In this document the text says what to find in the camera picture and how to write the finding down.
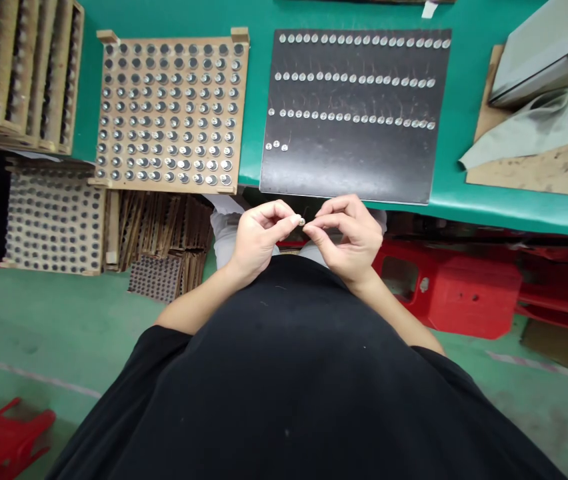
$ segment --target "red plastic stool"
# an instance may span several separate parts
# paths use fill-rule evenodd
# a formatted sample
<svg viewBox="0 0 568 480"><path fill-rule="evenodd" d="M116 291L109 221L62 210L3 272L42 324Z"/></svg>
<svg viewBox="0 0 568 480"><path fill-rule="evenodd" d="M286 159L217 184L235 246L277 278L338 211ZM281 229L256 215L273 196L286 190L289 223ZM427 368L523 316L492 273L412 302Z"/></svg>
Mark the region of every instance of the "red plastic stool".
<svg viewBox="0 0 568 480"><path fill-rule="evenodd" d="M427 327L485 339L500 338L511 329L522 282L515 265L386 241L373 262L380 277L387 257L418 268L411 298L398 300Z"/></svg>
<svg viewBox="0 0 568 480"><path fill-rule="evenodd" d="M31 454L35 441L55 421L54 412L45 410L26 423L4 417L4 412L20 401L20 398L15 398L0 410L0 480L16 478L20 472L49 450L46 447Z"/></svg>

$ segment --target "black board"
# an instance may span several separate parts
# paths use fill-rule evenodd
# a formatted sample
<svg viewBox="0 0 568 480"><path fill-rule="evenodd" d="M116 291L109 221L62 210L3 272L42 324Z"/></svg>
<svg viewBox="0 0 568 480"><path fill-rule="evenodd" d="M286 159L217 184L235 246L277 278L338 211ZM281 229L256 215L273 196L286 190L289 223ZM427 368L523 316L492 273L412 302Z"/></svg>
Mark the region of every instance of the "black board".
<svg viewBox="0 0 568 480"><path fill-rule="evenodd" d="M276 30L260 190L428 203L450 44L450 30Z"/></svg>

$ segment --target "cardboard grid tray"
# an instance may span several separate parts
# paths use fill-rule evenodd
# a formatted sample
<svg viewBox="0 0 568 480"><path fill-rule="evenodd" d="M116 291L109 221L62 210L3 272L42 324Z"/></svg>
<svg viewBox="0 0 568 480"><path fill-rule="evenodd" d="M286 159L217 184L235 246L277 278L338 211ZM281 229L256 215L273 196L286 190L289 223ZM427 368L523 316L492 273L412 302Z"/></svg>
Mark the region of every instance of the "cardboard grid tray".
<svg viewBox="0 0 568 480"><path fill-rule="evenodd" d="M8 167L6 254L0 266L98 275L102 270L106 192L89 186L92 168L64 163Z"/></svg>
<svg viewBox="0 0 568 480"><path fill-rule="evenodd" d="M1 79L11 91L7 104L0 102L0 117L2 108L5 112L5 119L0 121L0 148L70 155L84 9L73 0L11 0L1 8L14 3L19 4L21 12L15 38L25 47L13 58L12 68L2 70ZM13 46L11 41L10 50L2 47L1 52L12 55Z"/></svg>
<svg viewBox="0 0 568 480"><path fill-rule="evenodd" d="M249 34L104 44L96 185L236 193Z"/></svg>

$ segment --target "wooden crate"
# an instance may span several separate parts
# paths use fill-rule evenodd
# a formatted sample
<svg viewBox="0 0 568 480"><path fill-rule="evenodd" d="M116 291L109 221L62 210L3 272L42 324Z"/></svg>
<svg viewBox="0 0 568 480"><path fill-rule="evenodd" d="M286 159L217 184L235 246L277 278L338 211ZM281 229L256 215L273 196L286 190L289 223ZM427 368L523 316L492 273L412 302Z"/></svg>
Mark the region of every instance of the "wooden crate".
<svg viewBox="0 0 568 480"><path fill-rule="evenodd" d="M120 39L111 30L97 36L104 57L94 184L236 193L248 29L231 29L230 37Z"/></svg>
<svg viewBox="0 0 568 480"><path fill-rule="evenodd" d="M31 34L25 37L22 28L24 33L17 35L30 42L25 49L28 64L26 68L14 65L10 80L11 85L18 84L24 91L27 84L28 89L17 96L21 102L8 102L7 118L0 125L0 148L70 155L84 9L74 0L21 0L19 4L29 11L37 6L37 15L29 17ZM18 20L17 26L23 23ZM15 92L10 92L7 100L14 98Z"/></svg>

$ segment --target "black shirt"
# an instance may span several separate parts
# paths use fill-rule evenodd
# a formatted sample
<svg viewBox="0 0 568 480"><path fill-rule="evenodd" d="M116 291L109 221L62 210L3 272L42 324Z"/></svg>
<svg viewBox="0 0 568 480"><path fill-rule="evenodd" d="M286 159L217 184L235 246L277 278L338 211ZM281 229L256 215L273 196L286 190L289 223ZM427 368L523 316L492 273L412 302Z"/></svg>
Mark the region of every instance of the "black shirt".
<svg viewBox="0 0 568 480"><path fill-rule="evenodd" d="M50 479L556 479L454 362L274 257L194 336L154 326Z"/></svg>

